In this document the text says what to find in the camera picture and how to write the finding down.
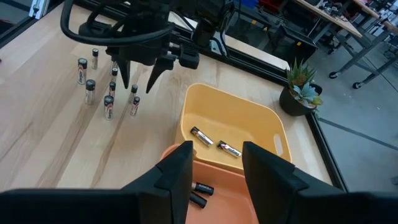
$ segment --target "workbench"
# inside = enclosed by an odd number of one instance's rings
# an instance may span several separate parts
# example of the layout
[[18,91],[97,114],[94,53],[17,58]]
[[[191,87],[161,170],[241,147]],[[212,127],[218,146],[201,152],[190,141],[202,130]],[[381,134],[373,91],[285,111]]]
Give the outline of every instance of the workbench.
[[[94,46],[68,39],[60,30],[62,5],[0,49],[0,190],[21,187],[120,188],[149,170],[174,143],[185,92],[193,83],[260,103],[283,122],[293,163],[331,183],[305,117],[291,117],[279,106],[282,86],[204,55],[196,70],[175,63],[149,94],[152,67],[131,63],[131,82],[141,97],[136,117],[129,115],[129,90],[117,79],[114,118],[104,119],[110,56],[99,48],[94,105],[84,103],[77,84],[77,60],[90,59]],[[70,28],[77,32],[90,11],[74,6]],[[99,17],[99,21],[110,21]],[[170,20],[180,23],[173,14]],[[231,37],[229,46],[279,68],[287,63]]]
[[[370,16],[375,18],[377,21],[381,21],[381,18],[377,12],[374,12],[372,9],[368,8],[361,0],[353,0],[354,4],[359,5],[362,10],[366,13],[368,13]],[[391,33],[398,34],[398,28],[391,24],[389,21],[383,21],[382,24],[384,25],[384,31],[379,34],[374,40],[369,40],[367,37],[364,36],[364,38],[359,39],[357,37],[354,37],[354,40],[357,41],[362,46],[362,50],[359,51],[358,53],[354,52],[353,49],[347,45],[346,37],[341,37],[339,36],[335,31],[331,30],[331,33],[339,40],[339,42],[342,44],[342,46],[347,50],[347,52],[353,57],[350,61],[348,61],[346,64],[344,64],[338,71],[331,72],[329,74],[329,78],[334,79],[337,78],[339,75],[341,75],[343,72],[347,71],[350,67],[353,65],[359,66],[362,69],[365,69],[366,71],[371,72],[370,75],[368,75],[364,80],[360,82],[354,82],[352,87],[354,89],[361,88],[363,85],[369,83],[371,80],[379,76],[382,72],[387,70],[391,65],[395,64],[398,62],[398,55],[395,55],[394,57],[390,58],[384,65],[381,67],[374,69],[372,66],[369,66],[363,59],[367,53],[369,53],[375,46],[385,40]]]
[[[289,0],[284,0],[283,3],[279,7],[279,11],[282,12],[284,6],[287,4]],[[332,25],[337,25],[344,30],[347,30],[349,33],[361,38],[362,34],[355,28],[350,21],[344,21],[343,19],[333,17],[329,14],[327,14],[325,11],[317,8],[316,6],[311,5],[310,3],[306,2],[305,0],[294,0],[297,2],[299,5],[301,5],[303,8],[307,9],[308,11],[316,14],[319,17],[319,20],[316,22],[314,28],[310,31],[310,34],[312,31],[316,28],[316,26],[319,24],[320,20],[323,19],[324,21],[327,22],[326,26],[322,28],[322,30],[316,34],[316,36],[313,38],[313,42],[317,43],[323,35],[326,34],[326,32],[332,27]]]

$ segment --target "battery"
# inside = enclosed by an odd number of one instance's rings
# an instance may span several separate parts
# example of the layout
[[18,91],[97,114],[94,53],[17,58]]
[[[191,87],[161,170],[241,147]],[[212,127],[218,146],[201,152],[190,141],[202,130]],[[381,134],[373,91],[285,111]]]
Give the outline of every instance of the battery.
[[118,77],[118,68],[112,68],[111,71],[111,82],[116,82],[116,78]]
[[87,60],[79,58],[77,60],[77,83],[84,85],[87,77]]
[[130,112],[131,116],[135,116],[137,114],[139,100],[140,100],[140,98],[138,96],[134,97],[134,99],[132,101],[131,112]]
[[220,141],[217,145],[218,148],[224,150],[225,152],[231,154],[234,157],[239,157],[242,156],[242,152],[238,151],[234,147],[230,146],[229,144],[226,144],[223,141]]
[[209,185],[201,184],[195,181],[192,182],[192,190],[208,195],[214,194],[214,187],[210,187]]
[[199,207],[204,208],[207,204],[207,200],[201,197],[200,195],[196,194],[195,192],[191,192],[189,195],[189,200],[197,205]]
[[203,132],[201,132],[197,127],[193,127],[191,129],[191,134],[196,136],[201,142],[205,143],[206,146],[211,146],[214,142],[206,136]]
[[91,65],[93,69],[98,68],[98,52],[98,49],[93,49],[93,63]]
[[92,105],[94,103],[94,95],[95,95],[95,81],[87,80],[87,82],[86,82],[86,98],[85,98],[85,103],[87,105]]
[[105,119],[108,121],[113,119],[113,97],[105,96],[104,97],[104,110],[105,110]]
[[116,82],[109,83],[109,95],[114,98],[114,91],[116,89]]
[[138,86],[137,85],[132,85],[131,86],[131,93],[130,93],[130,97],[129,97],[129,104],[132,104],[132,102],[134,101],[134,97],[136,97],[137,91],[138,91]]
[[118,68],[118,63],[113,57],[111,57],[111,70],[112,68]]

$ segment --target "black plant pot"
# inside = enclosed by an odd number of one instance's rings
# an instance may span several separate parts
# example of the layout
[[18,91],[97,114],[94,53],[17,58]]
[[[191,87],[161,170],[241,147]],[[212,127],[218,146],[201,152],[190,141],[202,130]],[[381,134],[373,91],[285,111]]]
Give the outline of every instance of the black plant pot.
[[[322,87],[316,84],[310,84],[310,86],[315,87],[315,91],[320,94],[322,92]],[[286,86],[279,96],[280,107],[291,116],[302,116],[311,113],[315,108],[307,108],[300,102],[298,102],[294,96],[290,94],[289,87]]]

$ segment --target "table leg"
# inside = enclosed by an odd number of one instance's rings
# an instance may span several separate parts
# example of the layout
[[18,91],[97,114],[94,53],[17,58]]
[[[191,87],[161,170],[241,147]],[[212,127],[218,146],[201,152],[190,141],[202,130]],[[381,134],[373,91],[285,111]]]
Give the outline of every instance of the table leg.
[[389,31],[385,30],[383,33],[381,33],[379,36],[377,36],[373,41],[372,44],[369,48],[362,49],[358,54],[356,54],[351,60],[349,60],[341,69],[339,69],[337,72],[331,72],[329,74],[329,78],[337,78],[340,74],[345,72],[347,69],[349,69],[351,66],[356,64],[358,60],[360,60],[363,56],[365,56],[369,51],[371,51],[378,43],[382,42],[388,35]]
[[387,70],[387,68],[389,68],[391,65],[395,64],[398,62],[398,55],[395,55],[393,58],[391,58],[388,62],[386,62],[383,66],[381,66],[380,68],[378,68],[375,73],[370,74],[368,77],[366,77],[364,80],[362,80],[361,82],[356,82],[353,84],[353,88],[354,89],[358,89],[361,88],[361,86],[369,83],[370,81],[372,81],[374,78],[378,77],[382,72],[384,72],[385,70]]
[[320,21],[321,21],[321,18],[318,18],[318,20],[315,23],[314,27],[312,27],[312,30],[308,33],[307,37],[309,37],[311,35],[312,31],[314,31],[315,28],[317,28],[317,25],[319,24]]
[[326,34],[326,32],[329,30],[329,28],[331,27],[332,22],[329,22],[313,39],[314,43],[317,43],[319,41],[319,39],[321,39],[321,37],[323,37],[323,35]]

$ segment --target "yellow bin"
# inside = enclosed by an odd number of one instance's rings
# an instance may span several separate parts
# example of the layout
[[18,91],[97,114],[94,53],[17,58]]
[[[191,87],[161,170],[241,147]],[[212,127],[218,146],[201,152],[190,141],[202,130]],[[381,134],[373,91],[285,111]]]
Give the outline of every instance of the yellow bin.
[[[207,147],[192,135],[194,126],[214,144]],[[252,141],[292,162],[284,127],[274,111],[200,83],[191,85],[185,95],[175,142],[186,140],[193,141],[195,160],[239,174],[243,174],[242,157],[218,149],[220,140],[240,151],[244,141]]]

